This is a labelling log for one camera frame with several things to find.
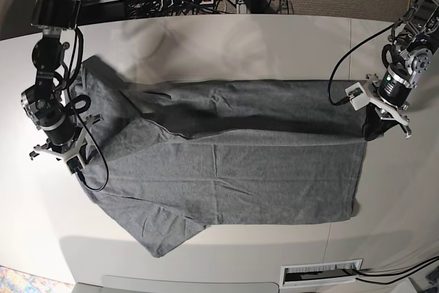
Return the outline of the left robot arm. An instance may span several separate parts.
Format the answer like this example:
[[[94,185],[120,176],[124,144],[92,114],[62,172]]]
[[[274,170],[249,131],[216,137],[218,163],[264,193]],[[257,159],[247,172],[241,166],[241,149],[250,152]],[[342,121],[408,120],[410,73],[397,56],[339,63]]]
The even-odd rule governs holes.
[[[395,126],[400,126],[407,138],[411,136],[410,120],[404,112],[410,106],[411,92],[438,51],[438,0],[416,0],[402,24],[403,29],[391,34],[390,43],[382,49],[383,77],[368,76],[364,85],[367,100],[362,134],[366,141]]]

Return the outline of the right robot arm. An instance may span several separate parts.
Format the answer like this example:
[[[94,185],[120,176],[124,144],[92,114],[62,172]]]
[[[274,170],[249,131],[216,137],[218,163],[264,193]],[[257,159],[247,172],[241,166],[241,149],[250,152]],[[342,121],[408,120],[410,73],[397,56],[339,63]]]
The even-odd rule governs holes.
[[[42,37],[32,50],[36,68],[33,86],[21,95],[21,106],[37,129],[47,135],[47,142],[37,145],[30,153],[34,159],[42,153],[63,161],[75,174],[86,166],[86,133],[100,120],[98,115],[87,117],[91,100],[86,95],[69,98],[62,104],[62,93],[69,92],[79,70],[70,69],[64,54],[70,47],[61,42],[64,30],[77,30],[77,19],[83,0],[37,0],[31,24],[41,29]]]

